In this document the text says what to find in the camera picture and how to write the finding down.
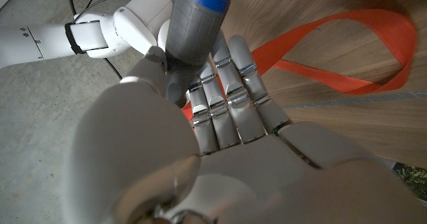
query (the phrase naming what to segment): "orange strap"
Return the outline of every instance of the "orange strap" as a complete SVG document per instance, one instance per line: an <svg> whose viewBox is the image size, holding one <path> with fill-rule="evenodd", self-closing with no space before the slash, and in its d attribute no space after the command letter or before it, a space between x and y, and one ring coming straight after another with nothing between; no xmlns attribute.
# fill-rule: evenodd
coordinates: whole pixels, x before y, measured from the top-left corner
<svg viewBox="0 0 427 224"><path fill-rule="evenodd" d="M314 69L281 58L303 37L328 21L347 19L359 21L369 27L384 42L402 65L402 70L384 85L364 81L341 74ZM381 9L362 9L325 17L292 29L252 52L257 69L264 74L271 67L319 81L337 91L362 95L401 88L408 80L410 64L416 46L416 30L405 16ZM182 110L188 120L193 117L190 105Z"/></svg>

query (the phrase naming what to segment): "wooden surface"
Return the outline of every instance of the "wooden surface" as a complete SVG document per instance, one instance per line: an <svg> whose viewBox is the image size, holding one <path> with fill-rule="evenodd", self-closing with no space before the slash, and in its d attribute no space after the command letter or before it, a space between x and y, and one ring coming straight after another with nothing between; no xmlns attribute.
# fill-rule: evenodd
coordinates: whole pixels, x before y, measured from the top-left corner
<svg viewBox="0 0 427 224"><path fill-rule="evenodd" d="M418 32L417 50L407 84L396 91L427 90L427 0L232 0L224 33L243 35L255 49L265 42L327 15L362 8L381 8L408 16ZM355 21L333 21L304 37L283 59L377 83L399 69L384 44ZM354 98L323 84L278 69L263 79L271 96L284 107ZM375 154L427 167L425 99L377 101L328 107L286 109L294 120L316 121L356 139Z"/></svg>

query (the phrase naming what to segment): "concrete floor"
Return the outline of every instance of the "concrete floor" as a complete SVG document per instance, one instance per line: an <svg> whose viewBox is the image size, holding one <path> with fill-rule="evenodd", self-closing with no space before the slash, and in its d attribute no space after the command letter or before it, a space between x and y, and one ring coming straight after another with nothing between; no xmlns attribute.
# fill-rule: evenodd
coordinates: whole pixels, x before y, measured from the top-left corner
<svg viewBox="0 0 427 224"><path fill-rule="evenodd" d="M78 12L89 0L74 1ZM107 1L94 11L126 2ZM0 26L70 21L68 0L9 0L0 9ZM141 57L130 49L110 61L124 75ZM103 60L86 55L0 69L0 223L64 222L61 169L71 133L82 112L117 82Z"/></svg>

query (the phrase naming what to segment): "black band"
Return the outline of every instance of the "black band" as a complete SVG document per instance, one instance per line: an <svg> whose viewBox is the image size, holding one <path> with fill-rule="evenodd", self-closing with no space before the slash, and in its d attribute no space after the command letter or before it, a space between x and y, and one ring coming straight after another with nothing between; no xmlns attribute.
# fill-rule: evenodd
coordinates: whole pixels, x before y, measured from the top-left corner
<svg viewBox="0 0 427 224"><path fill-rule="evenodd" d="M75 54L85 54L86 51L82 50L80 46L75 42L73 33L71 32L72 24L73 23L65 24L65 34L67 35L68 42L71 45L71 49L74 51Z"/></svg>

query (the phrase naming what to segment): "robot finger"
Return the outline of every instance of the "robot finger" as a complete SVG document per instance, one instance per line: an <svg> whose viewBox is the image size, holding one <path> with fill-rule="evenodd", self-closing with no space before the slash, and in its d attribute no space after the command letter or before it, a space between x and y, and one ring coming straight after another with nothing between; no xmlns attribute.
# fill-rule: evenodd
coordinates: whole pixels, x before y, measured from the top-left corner
<svg viewBox="0 0 427 224"><path fill-rule="evenodd" d="M239 144L238 132L210 60L206 61L200 78L220 149Z"/></svg>
<svg viewBox="0 0 427 224"><path fill-rule="evenodd" d="M258 73L248 44L242 36L234 35L229 41L230 56L242 77L242 82L268 133L276 132L290 122L282 108L268 95L261 75Z"/></svg>
<svg viewBox="0 0 427 224"><path fill-rule="evenodd" d="M249 143L263 137L266 134L264 126L240 79L238 70L233 64L222 31L218 33L211 54L218 69L228 107L242 143Z"/></svg>
<svg viewBox="0 0 427 224"><path fill-rule="evenodd" d="M218 141L214 130L214 124L210 119L209 108L201 80L191 84L189 88L191 110L193 111L192 124L194 133L199 143L200 154L208 155L219 151Z"/></svg>

